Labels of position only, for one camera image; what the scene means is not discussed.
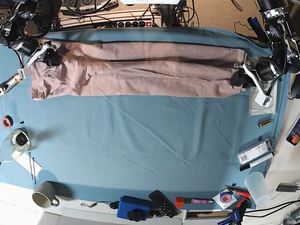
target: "blue device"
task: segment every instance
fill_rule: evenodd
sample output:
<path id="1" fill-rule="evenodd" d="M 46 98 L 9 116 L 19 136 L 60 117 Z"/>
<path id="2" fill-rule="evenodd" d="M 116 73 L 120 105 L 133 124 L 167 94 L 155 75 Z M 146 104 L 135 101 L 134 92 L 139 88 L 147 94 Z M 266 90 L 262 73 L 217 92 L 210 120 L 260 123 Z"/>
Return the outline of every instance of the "blue device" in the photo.
<path id="1" fill-rule="evenodd" d="M 139 211 L 140 215 L 142 215 L 140 220 L 145 221 L 150 214 L 151 207 L 150 201 L 124 196 L 120 198 L 117 217 L 129 219 L 129 213 Z"/>

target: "gray mug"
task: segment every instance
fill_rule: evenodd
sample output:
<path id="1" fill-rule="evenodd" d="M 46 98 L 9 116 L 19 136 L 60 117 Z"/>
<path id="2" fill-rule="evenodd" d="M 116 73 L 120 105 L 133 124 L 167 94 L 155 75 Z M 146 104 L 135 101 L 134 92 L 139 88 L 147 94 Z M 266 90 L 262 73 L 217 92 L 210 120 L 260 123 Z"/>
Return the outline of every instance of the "gray mug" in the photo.
<path id="1" fill-rule="evenodd" d="M 55 197 L 55 188 L 52 183 L 46 181 L 42 183 L 37 189 L 32 193 L 32 200 L 39 207 L 50 208 L 51 206 L 58 206 L 59 200 Z"/>

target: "blue tablecloth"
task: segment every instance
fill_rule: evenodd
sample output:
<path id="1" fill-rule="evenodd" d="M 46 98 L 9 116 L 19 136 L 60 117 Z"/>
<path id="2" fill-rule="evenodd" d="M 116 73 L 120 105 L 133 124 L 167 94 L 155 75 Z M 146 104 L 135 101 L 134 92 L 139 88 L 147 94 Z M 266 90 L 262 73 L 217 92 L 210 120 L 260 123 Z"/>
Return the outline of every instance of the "blue tablecloth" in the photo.
<path id="1" fill-rule="evenodd" d="M 50 33 L 47 38 L 85 43 L 157 41 L 241 48 L 252 60 L 269 56 L 251 40 L 209 28 L 100 29 Z M 0 47 L 2 81 L 16 73 L 15 53 Z M 90 201 L 117 201 L 123 195 L 148 199 L 161 190 L 178 197 L 212 198 L 224 185 L 237 183 L 253 170 L 266 172 L 270 162 L 239 171 L 238 152 L 259 136 L 278 138 L 287 101 L 289 76 L 278 85 L 276 115 L 248 116 L 249 90 L 227 98 L 166 96 L 64 96 L 35 102 L 31 79 L 0 97 L 0 116 L 12 128 L 0 128 L 0 141 L 25 127 L 31 154 L 42 166 L 37 184 L 17 162 L 0 166 L 0 181 L 34 189 L 54 181 L 57 194 Z M 262 129 L 258 122 L 271 118 Z M 185 205 L 219 209 L 215 203 Z"/>

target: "black remote control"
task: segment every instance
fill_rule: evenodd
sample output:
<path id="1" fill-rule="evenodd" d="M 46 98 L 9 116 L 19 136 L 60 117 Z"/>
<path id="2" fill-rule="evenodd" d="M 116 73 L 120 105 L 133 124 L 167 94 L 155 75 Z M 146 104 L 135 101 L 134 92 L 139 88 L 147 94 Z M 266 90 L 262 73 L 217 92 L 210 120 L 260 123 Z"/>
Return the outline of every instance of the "black remote control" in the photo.
<path id="1" fill-rule="evenodd" d="M 175 205 L 160 191 L 153 191 L 149 195 L 149 198 L 154 202 L 156 207 L 159 207 L 164 212 L 165 216 L 172 218 L 178 214 Z"/>

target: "red tape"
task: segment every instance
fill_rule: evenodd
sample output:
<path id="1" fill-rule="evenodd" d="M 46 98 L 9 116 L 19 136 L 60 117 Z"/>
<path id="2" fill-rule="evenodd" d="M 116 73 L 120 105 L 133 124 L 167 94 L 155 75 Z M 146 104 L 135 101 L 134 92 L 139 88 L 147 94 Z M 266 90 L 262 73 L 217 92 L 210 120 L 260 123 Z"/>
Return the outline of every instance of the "red tape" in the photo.
<path id="1" fill-rule="evenodd" d="M 13 119 L 10 116 L 6 116 L 2 119 L 2 125 L 5 129 L 10 128 L 13 125 Z"/>

